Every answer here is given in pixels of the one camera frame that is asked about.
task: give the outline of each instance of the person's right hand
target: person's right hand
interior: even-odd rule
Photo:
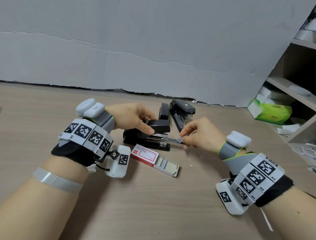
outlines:
[[[184,149],[190,145],[218,154],[226,136],[206,117],[188,123],[180,132]]]

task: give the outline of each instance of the person's right forearm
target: person's right forearm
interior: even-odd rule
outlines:
[[[316,199],[298,188],[293,186],[263,210],[283,239],[316,239]]]

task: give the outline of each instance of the staple box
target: staple box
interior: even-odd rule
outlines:
[[[155,152],[149,148],[145,148],[139,144],[137,144],[132,150],[131,157],[172,177],[177,176],[180,167],[180,165],[172,163],[164,157],[159,156],[158,152]]]

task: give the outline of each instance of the gray wall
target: gray wall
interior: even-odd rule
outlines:
[[[0,80],[247,106],[315,0],[2,0]]]

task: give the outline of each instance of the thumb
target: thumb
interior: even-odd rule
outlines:
[[[190,136],[184,136],[182,137],[182,142],[185,143],[186,145],[198,145],[198,138],[197,134],[192,134]]]
[[[150,126],[148,126],[146,123],[144,123],[142,120],[139,119],[137,123],[135,124],[135,128],[140,130],[141,132],[148,134],[148,135],[153,135],[155,133],[155,130],[153,130]]]

